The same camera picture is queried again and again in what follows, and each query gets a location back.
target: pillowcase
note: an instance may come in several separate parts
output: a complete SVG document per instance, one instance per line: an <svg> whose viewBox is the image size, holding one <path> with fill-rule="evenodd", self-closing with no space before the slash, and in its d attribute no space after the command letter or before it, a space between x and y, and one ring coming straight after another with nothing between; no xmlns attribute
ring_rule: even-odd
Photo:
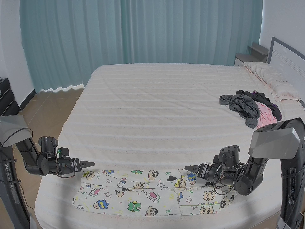
<svg viewBox="0 0 305 229"><path fill-rule="evenodd" d="M284 99L299 100L298 91L268 63L245 62L242 66L253 73L271 92L277 102Z"/></svg>

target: robotic arm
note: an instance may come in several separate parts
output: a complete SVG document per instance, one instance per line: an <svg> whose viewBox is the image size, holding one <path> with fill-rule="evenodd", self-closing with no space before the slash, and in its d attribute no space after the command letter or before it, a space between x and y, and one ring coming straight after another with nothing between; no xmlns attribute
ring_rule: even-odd
<svg viewBox="0 0 305 229"><path fill-rule="evenodd" d="M16 174L14 162L17 160L13 157L13 144L16 144L25 169L30 174L54 174L62 177L64 174L73 173L71 177L74 177L76 172L95 165L93 162L69 158L68 148L60 147L56 152L58 140L54 137L41 137L38 141L41 146L39 152L28 129L23 116L0 117L0 197L16 229L31 228L31 216L20 191L21 180Z"/></svg>
<svg viewBox="0 0 305 229"><path fill-rule="evenodd" d="M213 183L232 185L241 195L249 195L263 181L269 158L281 160L282 205L277 229L297 229L304 194L305 124L301 118L278 122L253 132L247 163L239 161L239 147L228 146L214 157L212 165L186 166Z"/></svg>

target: tiled floor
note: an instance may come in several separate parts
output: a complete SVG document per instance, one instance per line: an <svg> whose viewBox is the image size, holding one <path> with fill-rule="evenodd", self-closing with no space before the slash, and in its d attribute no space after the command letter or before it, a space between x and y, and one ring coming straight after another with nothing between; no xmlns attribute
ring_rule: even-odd
<svg viewBox="0 0 305 229"><path fill-rule="evenodd" d="M20 112L28 126L33 130L33 140L36 147L39 149L38 138L41 136L53 136L58 138L63 124L70 115L78 97L82 93L82 89L53 92L40 92L34 96L25 109ZM35 200L38 193L41 177L29 174L23 165L20 153L14 149L14 158L17 158L15 163L17 176L21 179L21 185L24 189L26 200L29 206L35 206ZM252 229L274 229L276 228L278 214L270 217ZM4 208L2 200L0 199L0 228L11 229L13 224Z"/></svg>

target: pink garment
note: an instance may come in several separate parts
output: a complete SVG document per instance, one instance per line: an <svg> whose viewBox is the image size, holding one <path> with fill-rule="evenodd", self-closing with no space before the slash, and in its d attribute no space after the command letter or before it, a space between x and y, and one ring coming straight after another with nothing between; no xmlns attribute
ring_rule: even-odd
<svg viewBox="0 0 305 229"><path fill-rule="evenodd" d="M277 119L273 116L271 109L269 109L266 105L262 103L256 102L256 104L261 113L260 117L257 120L257 128L277 122Z"/></svg>

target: bed sheet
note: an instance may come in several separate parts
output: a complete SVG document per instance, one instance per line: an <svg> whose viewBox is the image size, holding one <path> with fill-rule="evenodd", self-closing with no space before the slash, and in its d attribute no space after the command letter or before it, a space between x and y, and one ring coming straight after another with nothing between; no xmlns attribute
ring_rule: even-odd
<svg viewBox="0 0 305 229"><path fill-rule="evenodd" d="M252 138L237 112L219 96L237 90L272 94L245 67L199 64L125 64L96 69L59 136L70 157L95 162L93 170L181 169L213 160L228 145L240 146L246 162ZM296 100L277 103L283 120L301 117ZM81 174L41 180L35 214L43 228L249 228L281 207L279 160L269 160L262 184L237 196L219 214L194 216L117 216L72 206Z"/></svg>

